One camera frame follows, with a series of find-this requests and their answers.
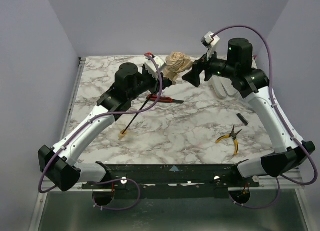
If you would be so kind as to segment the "beige folding umbrella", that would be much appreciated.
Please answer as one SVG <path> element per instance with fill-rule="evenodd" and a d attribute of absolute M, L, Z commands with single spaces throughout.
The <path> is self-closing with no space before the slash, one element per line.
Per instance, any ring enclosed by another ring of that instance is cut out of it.
<path fill-rule="evenodd" d="M 165 62 L 166 67 L 164 68 L 163 75 L 165 78 L 168 78 L 172 81 L 172 85 L 176 84 L 176 80 L 179 77 L 179 74 L 191 68 L 193 64 L 190 56 L 182 52 L 172 52 L 165 58 Z M 142 110 L 149 101 L 150 100 L 146 99 L 146 101 L 139 110 Z M 134 120 L 138 117 L 138 115 L 138 113 L 135 114 L 135 116 L 132 118 L 132 120 L 129 122 L 126 128 L 119 133 L 119 141 L 121 141 L 127 135 L 127 130 L 134 122 Z"/>

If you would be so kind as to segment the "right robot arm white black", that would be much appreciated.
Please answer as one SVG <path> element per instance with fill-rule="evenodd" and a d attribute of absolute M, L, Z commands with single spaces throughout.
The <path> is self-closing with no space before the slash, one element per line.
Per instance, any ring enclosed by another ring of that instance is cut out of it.
<path fill-rule="evenodd" d="M 266 175 L 276 178 L 298 167 L 307 159 L 307 155 L 315 151 L 314 143 L 305 141 L 297 133 L 276 98 L 270 96 L 270 81 L 265 72 L 252 67 L 252 44 L 245 38 L 229 40 L 227 59 L 223 60 L 217 57 L 216 46 L 219 40 L 219 37 L 213 35 L 201 39 L 207 52 L 193 63 L 191 71 L 182 79 L 195 87 L 200 86 L 201 73 L 205 74 L 206 82 L 213 76 L 229 79 L 243 100 L 258 115 L 274 152 L 239 163 L 238 173 L 243 178 Z"/>

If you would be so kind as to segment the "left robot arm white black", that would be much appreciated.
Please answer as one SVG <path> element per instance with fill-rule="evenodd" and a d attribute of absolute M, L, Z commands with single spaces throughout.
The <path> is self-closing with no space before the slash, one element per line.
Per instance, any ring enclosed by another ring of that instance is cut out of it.
<path fill-rule="evenodd" d="M 83 151 L 106 128 L 113 125 L 121 116 L 140 114 L 152 107 L 130 111 L 131 102 L 145 92 L 161 96 L 162 91 L 173 85 L 162 70 L 164 64 L 157 64 L 153 59 L 147 60 L 142 71 L 131 62 L 119 66 L 112 86 L 99 98 L 89 115 L 70 134 L 52 147 L 42 146 L 38 151 L 40 171 L 42 173 L 38 191 L 44 190 L 44 178 L 65 192 L 75 184 L 82 182 L 100 183 L 106 179 L 108 168 L 101 162 L 81 164 L 78 159 Z"/>

